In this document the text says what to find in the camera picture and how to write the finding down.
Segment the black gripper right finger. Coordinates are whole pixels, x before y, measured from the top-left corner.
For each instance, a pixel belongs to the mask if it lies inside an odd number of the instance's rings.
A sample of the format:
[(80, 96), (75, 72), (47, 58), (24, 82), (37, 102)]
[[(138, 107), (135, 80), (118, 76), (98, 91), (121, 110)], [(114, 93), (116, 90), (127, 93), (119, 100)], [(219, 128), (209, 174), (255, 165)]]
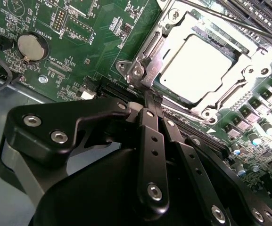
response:
[(189, 207), (197, 226), (272, 226), (272, 209), (199, 137), (183, 137), (178, 126), (166, 118), (162, 98), (153, 104), (165, 135), (165, 153), (174, 159), (179, 177), (174, 194), (180, 195), (180, 208)]

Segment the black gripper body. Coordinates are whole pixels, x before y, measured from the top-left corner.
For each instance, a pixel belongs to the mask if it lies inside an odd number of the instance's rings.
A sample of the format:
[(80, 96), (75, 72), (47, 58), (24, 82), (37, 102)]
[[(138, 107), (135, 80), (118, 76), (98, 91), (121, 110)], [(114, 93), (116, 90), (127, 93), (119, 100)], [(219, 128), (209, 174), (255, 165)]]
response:
[(194, 190), (180, 168), (167, 161), (168, 211), (143, 219), (136, 204), (138, 156), (132, 149), (114, 151), (50, 188), (33, 216), (35, 226), (207, 226)]

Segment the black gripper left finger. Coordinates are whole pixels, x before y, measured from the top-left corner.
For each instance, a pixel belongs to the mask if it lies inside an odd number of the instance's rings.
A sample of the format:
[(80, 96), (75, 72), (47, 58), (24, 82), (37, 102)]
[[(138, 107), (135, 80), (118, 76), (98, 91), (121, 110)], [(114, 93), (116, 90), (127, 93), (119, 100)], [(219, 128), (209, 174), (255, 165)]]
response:
[(136, 202), (149, 213), (164, 213), (169, 195), (158, 118), (150, 91), (142, 103), (111, 97), (15, 107), (3, 130), (0, 177), (38, 205), (67, 177), (70, 157), (117, 142), (139, 157)]

